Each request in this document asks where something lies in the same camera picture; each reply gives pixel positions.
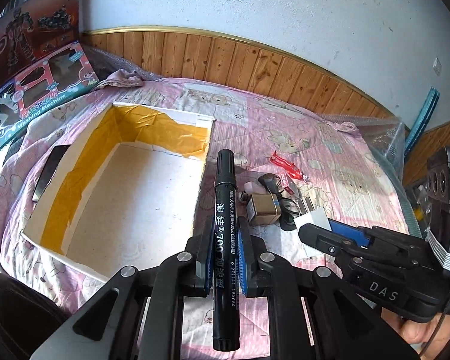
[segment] finger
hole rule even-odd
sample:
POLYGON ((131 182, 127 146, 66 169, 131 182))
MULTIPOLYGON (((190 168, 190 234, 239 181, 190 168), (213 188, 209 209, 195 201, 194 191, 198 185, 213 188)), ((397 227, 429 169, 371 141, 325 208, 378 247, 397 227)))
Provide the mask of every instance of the finger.
POLYGON ((388 325, 390 325, 390 327, 397 333, 400 334, 400 330, 402 328, 403 325, 403 320, 402 318, 395 314, 394 312, 385 309, 384 307, 382 307, 382 319, 388 323, 388 325))
MULTIPOLYGON (((437 323, 433 324, 433 329, 426 332, 424 336, 424 342, 427 342, 435 329, 437 323)), ((450 315, 445 316, 443 323, 438 331, 437 335, 433 339, 432 343, 428 347, 427 351, 424 353, 426 358, 434 359, 442 351, 442 349, 447 345, 450 340, 450 315)))
POLYGON ((425 337, 430 330, 431 322, 429 323, 417 323, 413 321, 406 321, 400 329, 400 335, 409 344, 420 344, 426 341, 425 337))

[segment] pink object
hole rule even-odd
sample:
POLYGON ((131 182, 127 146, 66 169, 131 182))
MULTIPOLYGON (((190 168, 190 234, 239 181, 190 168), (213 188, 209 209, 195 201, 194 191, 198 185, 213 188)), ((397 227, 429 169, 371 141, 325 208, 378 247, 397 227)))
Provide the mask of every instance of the pink object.
POLYGON ((282 172, 279 174, 280 181, 282 182, 282 187, 285 191, 287 191, 290 195, 295 197, 300 197, 299 190, 296 187, 296 184, 293 182, 293 180, 290 178, 290 176, 282 172))

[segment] yellow tape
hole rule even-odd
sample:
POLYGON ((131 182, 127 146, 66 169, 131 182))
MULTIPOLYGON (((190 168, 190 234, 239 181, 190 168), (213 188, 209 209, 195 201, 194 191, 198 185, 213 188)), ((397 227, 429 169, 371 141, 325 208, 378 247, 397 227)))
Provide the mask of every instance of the yellow tape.
POLYGON ((63 254, 63 236, 72 222, 82 193, 113 148, 121 142, 143 142, 184 157, 205 160, 210 131, 179 124, 163 112, 142 105, 114 105, 91 133, 72 171, 52 203, 40 244, 63 254))
POLYGON ((421 221, 423 219, 423 211, 420 207, 414 209, 413 213, 415 214, 416 220, 421 221))

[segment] wooden wall panel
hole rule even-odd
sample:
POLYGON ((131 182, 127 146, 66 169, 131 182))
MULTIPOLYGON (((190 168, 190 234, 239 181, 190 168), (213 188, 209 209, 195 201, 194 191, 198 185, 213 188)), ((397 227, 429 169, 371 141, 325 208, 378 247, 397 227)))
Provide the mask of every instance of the wooden wall panel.
POLYGON ((232 88, 246 91, 257 62, 259 49, 243 43, 237 43, 226 84, 232 88))
POLYGON ((188 35, 183 60, 182 77, 203 80, 212 39, 207 36, 188 35))
POLYGON ((182 77, 187 34, 166 32, 163 40, 162 76, 182 77))
POLYGON ((205 81, 226 85, 235 46, 231 40, 212 39, 205 81))
MULTIPOLYGON (((238 40, 162 31, 84 35, 82 41, 167 77, 206 80, 270 96, 316 113, 387 118, 357 88, 305 61, 238 40)), ((450 145, 450 123, 428 131, 405 165, 403 182, 426 175, 427 158, 450 145)))
POLYGON ((450 146, 450 123, 423 134, 410 153, 403 169, 403 184, 407 185, 427 175, 427 159, 440 147, 450 146))
POLYGON ((335 92, 331 95, 329 102, 323 109, 324 114, 340 115, 345 108, 347 100, 352 95, 352 88, 344 83, 339 83, 335 92))
POLYGON ((123 56, 123 32, 113 32, 106 36, 107 51, 116 56, 123 56))
POLYGON ((143 33, 125 32, 123 34, 123 57, 137 64, 142 65, 143 33))
POLYGON ((274 99, 287 102, 295 88, 297 79, 302 73, 302 69, 303 65, 300 62, 283 57, 268 95, 274 99))
POLYGON ((142 69, 162 74, 164 38, 164 32, 143 33, 142 69))
POLYGON ((247 90, 268 96, 282 58, 273 52, 260 50, 247 90))

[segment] red keychain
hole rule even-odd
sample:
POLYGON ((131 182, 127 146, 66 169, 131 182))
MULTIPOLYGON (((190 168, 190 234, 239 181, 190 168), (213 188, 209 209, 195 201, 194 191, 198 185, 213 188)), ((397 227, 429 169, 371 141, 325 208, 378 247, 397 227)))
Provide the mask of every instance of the red keychain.
POLYGON ((286 159, 280 157, 276 151, 274 151, 274 153, 271 155, 270 162, 285 169, 292 179, 295 180, 304 179, 302 171, 298 169, 294 163, 288 162, 286 159))

